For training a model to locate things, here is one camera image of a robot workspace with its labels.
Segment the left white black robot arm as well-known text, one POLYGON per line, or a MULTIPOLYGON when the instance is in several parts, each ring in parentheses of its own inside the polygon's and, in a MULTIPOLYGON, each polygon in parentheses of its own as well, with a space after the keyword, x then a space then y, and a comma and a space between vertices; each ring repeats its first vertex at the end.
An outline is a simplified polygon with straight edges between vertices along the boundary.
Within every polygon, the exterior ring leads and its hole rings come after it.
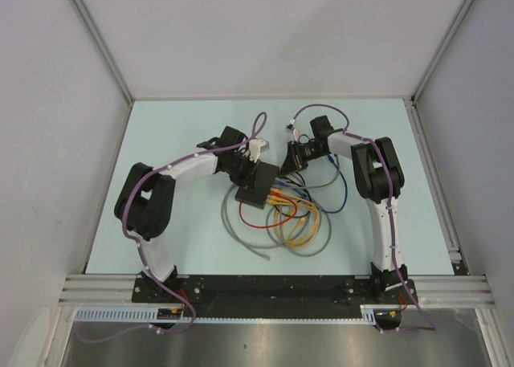
POLYGON ((252 206, 264 206, 273 181, 260 160, 269 143, 246 138, 238 129, 226 126, 220 137, 197 145, 197 150, 154 169, 141 162, 130 169, 114 208, 122 231, 136 242, 144 273, 153 278, 150 294, 158 301, 171 301, 177 282, 170 278, 175 265, 159 243, 172 213, 175 190, 219 172, 226 173, 239 188, 238 196, 252 206))

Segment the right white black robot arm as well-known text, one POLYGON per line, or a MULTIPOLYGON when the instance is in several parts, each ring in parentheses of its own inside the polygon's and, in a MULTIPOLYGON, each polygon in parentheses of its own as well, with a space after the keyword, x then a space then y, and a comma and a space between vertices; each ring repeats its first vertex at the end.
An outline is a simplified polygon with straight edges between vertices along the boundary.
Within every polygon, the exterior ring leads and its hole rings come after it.
POLYGON ((374 140, 336 130, 326 116, 311 120, 310 125, 312 138, 301 142, 295 137, 288 142, 280 173, 299 173, 309 161, 330 154, 352 161, 357 191, 366 201, 372 225, 370 293, 378 303, 388 304, 408 280, 398 237, 398 199, 405 176, 394 144, 388 137, 374 140))

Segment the black network switch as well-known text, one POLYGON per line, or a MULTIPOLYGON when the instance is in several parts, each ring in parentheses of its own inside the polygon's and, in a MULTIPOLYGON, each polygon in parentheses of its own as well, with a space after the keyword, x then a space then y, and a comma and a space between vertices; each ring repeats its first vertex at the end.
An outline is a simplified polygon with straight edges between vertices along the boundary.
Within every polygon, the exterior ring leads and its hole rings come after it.
POLYGON ((278 175, 279 166, 260 162, 255 173, 255 186, 251 189, 239 188, 235 194, 235 200, 262 210, 278 175))

